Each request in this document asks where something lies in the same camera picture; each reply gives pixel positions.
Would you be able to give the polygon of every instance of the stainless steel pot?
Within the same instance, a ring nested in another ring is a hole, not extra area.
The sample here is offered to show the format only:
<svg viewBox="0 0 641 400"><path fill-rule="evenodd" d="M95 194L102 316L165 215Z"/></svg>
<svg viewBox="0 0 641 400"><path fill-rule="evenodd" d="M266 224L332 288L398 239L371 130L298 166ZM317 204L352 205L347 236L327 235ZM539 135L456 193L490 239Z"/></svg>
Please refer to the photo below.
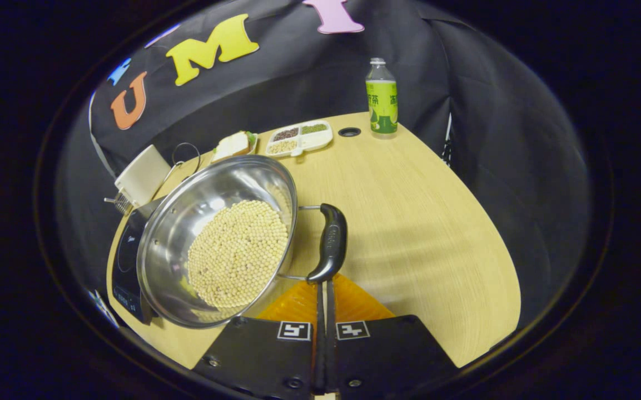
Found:
<svg viewBox="0 0 641 400"><path fill-rule="evenodd" d="M194 238L224 207L242 200L262 200L281 215L288 244L275 274L256 298L230 309L209 306L185 284L187 252ZM298 210L318 209L325 215L320 263L308 276L286 276ZM147 301L160 316L185 327L209 328L248 311L272 292L278 278L318 283L331 279L345 260L347 224L337 208L322 204L298 207L290 172L270 157L233 157L188 177L157 207L145 225L137 251L137 278Z"/></svg>

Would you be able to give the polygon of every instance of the black handle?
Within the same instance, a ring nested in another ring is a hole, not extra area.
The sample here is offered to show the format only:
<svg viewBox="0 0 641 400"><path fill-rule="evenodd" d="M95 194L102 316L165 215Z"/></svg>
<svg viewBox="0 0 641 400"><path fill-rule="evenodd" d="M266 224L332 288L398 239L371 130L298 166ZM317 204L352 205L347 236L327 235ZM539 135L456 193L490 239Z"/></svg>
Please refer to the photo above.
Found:
<svg viewBox="0 0 641 400"><path fill-rule="evenodd" d="M305 281L320 283L330 281L340 271L347 250L347 221L345 215L335 206L321 204L320 212L325 215L325 228L320 238L320 261L310 271Z"/></svg>

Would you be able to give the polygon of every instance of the letter m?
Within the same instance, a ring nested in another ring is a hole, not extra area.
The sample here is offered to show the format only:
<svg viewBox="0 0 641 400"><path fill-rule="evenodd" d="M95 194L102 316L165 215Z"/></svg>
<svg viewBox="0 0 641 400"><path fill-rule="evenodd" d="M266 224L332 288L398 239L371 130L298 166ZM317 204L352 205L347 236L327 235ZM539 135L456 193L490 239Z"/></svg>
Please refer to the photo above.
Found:
<svg viewBox="0 0 641 400"><path fill-rule="evenodd" d="M248 17L248 14L242 14L221 21L211 31L206 43L187 39L171 48L167 56L175 61L177 70L175 84L182 86L199 75L199 68L191 66L191 61L206 69L213 67L216 51L220 47L219 61L222 63L259 50L259 44L249 40L246 34L244 20Z"/></svg>

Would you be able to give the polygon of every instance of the bottle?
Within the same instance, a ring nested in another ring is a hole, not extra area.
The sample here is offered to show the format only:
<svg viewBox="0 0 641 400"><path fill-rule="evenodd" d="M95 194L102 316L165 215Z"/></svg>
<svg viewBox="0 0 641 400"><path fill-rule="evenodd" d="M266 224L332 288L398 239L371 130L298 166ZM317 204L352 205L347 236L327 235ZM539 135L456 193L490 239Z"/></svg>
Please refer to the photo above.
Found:
<svg viewBox="0 0 641 400"><path fill-rule="evenodd" d="M371 68L365 84L372 135L392 139L397 135L397 81L384 66L384 59L371 58L369 63Z"/></svg>

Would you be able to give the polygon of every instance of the sectioned plate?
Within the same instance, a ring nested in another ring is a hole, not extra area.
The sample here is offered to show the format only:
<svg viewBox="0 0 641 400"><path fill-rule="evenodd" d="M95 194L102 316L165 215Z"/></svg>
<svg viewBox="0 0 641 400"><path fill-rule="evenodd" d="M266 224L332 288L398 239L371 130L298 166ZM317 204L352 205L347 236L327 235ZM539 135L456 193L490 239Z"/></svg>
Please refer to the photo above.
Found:
<svg viewBox="0 0 641 400"><path fill-rule="evenodd" d="M323 129L318 132L302 134L303 127L316 125L316 124L323 124L325 125L326 129ZM289 137L288 139L281 139L274 142L275 137L278 134L280 134L280 132L283 132L288 129L298 129L298 134L295 135L294 137ZM289 142L293 140L297 142L297 147L295 148L295 150L290 150L287 152L279 152L279 153L269 152L269 149L272 145L280 142ZM297 157L297 156L300 156L303 152L309 152L311 150L321 149L322 147L327 146L327 144L330 143L331 141L332 141L332 129L330 127L330 124L327 123L327 121L321 121L320 119L317 119L316 121L301 122L300 124L288 125L287 127L282 127L280 129L275 130L270 137L269 143L266 145L266 155L270 157L275 157L275 158L281 158L281 157L287 157L287 156Z"/></svg>

